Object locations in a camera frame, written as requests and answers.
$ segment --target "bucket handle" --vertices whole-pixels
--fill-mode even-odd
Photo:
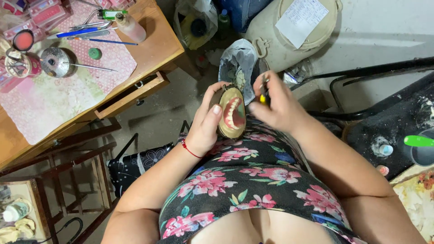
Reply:
[[[335,0],[335,1],[336,1],[336,7],[338,8],[338,12],[341,12],[343,8],[341,0]]]
[[[270,48],[270,42],[267,39],[262,40],[261,37],[253,39],[252,44],[258,54],[258,58],[263,58],[267,55],[267,48]]]

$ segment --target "pink polka dot cloth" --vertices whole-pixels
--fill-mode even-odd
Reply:
[[[72,16],[63,21],[53,33],[67,32],[69,27],[83,24],[95,9],[78,1],[72,1],[66,7]],[[94,17],[90,22],[98,21],[101,20]],[[114,30],[110,30],[108,36],[95,39],[121,41]],[[31,52],[40,55],[53,44],[71,50],[77,57],[77,63],[114,69],[117,72],[79,67],[67,78],[53,78],[43,72],[40,76],[26,78],[9,93],[0,93],[0,105],[31,145],[40,142],[63,123],[97,105],[117,85],[126,81],[137,66],[123,44],[54,39],[36,43]],[[88,56],[88,50],[93,47],[101,50],[101,59],[94,60]]]

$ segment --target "pink bottle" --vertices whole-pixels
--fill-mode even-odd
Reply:
[[[131,40],[141,43],[146,39],[145,29],[130,15],[117,13],[115,16],[118,28]]]

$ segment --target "floral dress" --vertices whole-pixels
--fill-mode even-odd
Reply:
[[[365,243],[352,232],[336,196],[314,177],[298,145],[247,116],[243,138],[219,138],[166,199],[158,244],[184,243],[213,221],[251,208],[311,220],[332,230],[339,243]]]

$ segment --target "blue container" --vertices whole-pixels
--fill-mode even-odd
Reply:
[[[261,12],[272,0],[218,0],[220,9],[229,12],[232,28],[236,32],[245,33],[250,21]]]

